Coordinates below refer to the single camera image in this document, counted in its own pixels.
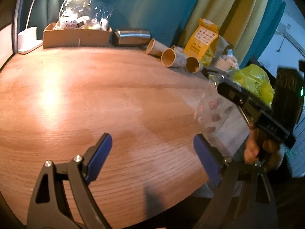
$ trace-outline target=green curtain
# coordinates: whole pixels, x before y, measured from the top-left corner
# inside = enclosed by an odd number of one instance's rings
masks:
[[[279,25],[285,5],[286,3],[283,0],[268,0],[262,21],[248,53],[240,65],[241,68],[246,66],[252,55],[258,59],[263,53]]]
[[[205,18],[220,27],[220,35],[231,44],[235,57],[241,62],[257,33],[268,0],[198,0],[179,40],[185,46]]]

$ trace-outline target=white lamp base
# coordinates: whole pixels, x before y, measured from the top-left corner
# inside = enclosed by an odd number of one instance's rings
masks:
[[[30,27],[18,33],[18,52],[27,54],[42,45],[42,40],[37,39],[37,27]]]
[[[24,47],[22,49],[18,49],[18,53],[27,54],[31,51],[34,51],[36,48],[40,47],[41,45],[42,45],[42,40],[36,40],[34,42],[31,42],[31,45]]]

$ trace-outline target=white wall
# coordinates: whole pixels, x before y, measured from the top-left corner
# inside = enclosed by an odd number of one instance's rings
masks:
[[[284,0],[286,7],[284,13],[289,15],[305,30],[305,18],[293,0]]]
[[[12,54],[12,24],[9,24],[0,31],[0,68]]]
[[[290,24],[290,34],[295,35],[298,42],[305,47],[305,30],[296,21],[284,13],[280,23],[284,25]],[[289,66],[298,69],[299,59],[304,59],[303,55],[287,39],[284,40],[280,52],[277,52],[276,50],[279,49],[282,41],[283,36],[275,34],[258,59],[275,77],[278,66]]]

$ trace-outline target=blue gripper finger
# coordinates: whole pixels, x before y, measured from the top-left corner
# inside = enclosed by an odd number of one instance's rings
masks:
[[[97,179],[97,176],[99,175],[99,172],[111,150],[111,147],[112,137],[108,133],[104,133],[97,144],[93,146],[93,148],[95,148],[95,152],[89,160],[85,176],[87,185]]]
[[[202,134],[197,134],[193,141],[194,149],[204,167],[209,179],[217,186],[221,183],[220,170],[223,166],[221,153],[211,147]]]

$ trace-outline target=teal curtain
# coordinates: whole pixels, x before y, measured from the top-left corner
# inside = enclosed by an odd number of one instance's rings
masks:
[[[28,8],[32,0],[25,0]],[[48,23],[58,20],[64,0],[36,0],[29,26],[37,26],[37,36]],[[146,28],[152,37],[170,46],[180,36],[197,0],[100,0],[114,6],[112,29]]]
[[[283,0],[268,0],[260,26],[240,67],[246,66],[251,56],[257,59],[263,53],[273,37],[283,16],[286,3]]]

